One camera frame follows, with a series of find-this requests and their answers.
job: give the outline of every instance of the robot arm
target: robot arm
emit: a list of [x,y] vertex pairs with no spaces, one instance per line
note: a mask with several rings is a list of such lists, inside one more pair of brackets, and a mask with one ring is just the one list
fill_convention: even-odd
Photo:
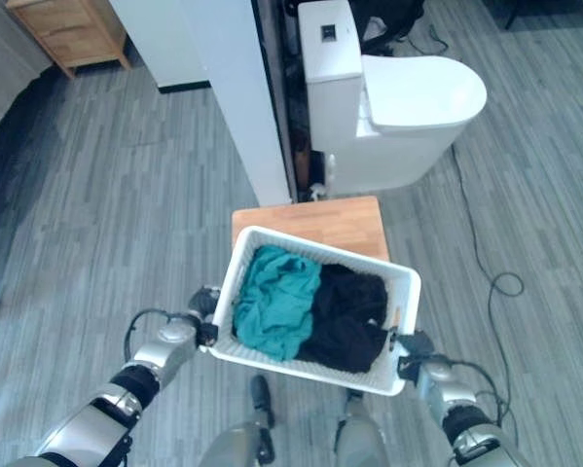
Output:
[[422,347],[425,358],[400,359],[398,373],[417,386],[419,398],[447,436],[457,465],[530,467],[514,443],[478,406],[473,390],[455,376],[449,360],[433,354],[433,344],[424,333],[399,339],[406,348]]
[[172,319],[91,400],[65,418],[39,447],[9,467],[114,467],[128,453],[144,409],[192,358],[200,323]]

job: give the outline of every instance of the plastic basket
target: plastic basket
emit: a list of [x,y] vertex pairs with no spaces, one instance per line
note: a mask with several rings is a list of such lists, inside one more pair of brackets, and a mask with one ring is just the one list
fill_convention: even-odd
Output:
[[277,362],[258,350],[242,345],[233,336],[234,301],[240,291],[243,277],[252,261],[254,252],[263,245],[276,245],[323,265],[338,263],[356,272],[380,276],[388,294],[386,319],[383,327],[390,328],[395,322],[395,316],[399,315],[398,334],[411,334],[415,330],[420,293],[420,277],[415,270],[304,240],[286,233],[261,227],[249,227],[239,235],[226,272],[220,299],[213,317],[213,324],[218,327],[218,339],[209,348],[209,351],[215,357],[223,360],[273,372],[338,384],[386,396],[394,396],[399,393],[403,389],[404,381],[397,375],[397,361],[401,355],[405,355],[405,349],[397,343],[390,351],[389,339],[386,339],[382,352],[368,373],[352,374],[333,370],[313,362],[300,360]]

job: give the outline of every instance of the wooden stool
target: wooden stool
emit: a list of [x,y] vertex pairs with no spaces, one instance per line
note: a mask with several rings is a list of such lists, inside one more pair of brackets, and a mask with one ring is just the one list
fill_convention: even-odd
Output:
[[242,229],[260,226],[390,261],[376,197],[344,198],[233,213],[233,245]]

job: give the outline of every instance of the teal cloth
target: teal cloth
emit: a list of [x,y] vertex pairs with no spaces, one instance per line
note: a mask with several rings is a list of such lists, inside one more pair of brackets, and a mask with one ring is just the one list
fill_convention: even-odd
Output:
[[290,360],[312,333],[321,265],[277,246],[259,248],[243,279],[234,324],[244,345]]

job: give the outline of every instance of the flush button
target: flush button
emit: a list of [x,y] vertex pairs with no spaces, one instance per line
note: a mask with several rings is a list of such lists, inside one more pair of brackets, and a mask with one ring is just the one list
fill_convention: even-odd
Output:
[[321,26],[321,42],[335,42],[337,40],[337,29],[334,24]]

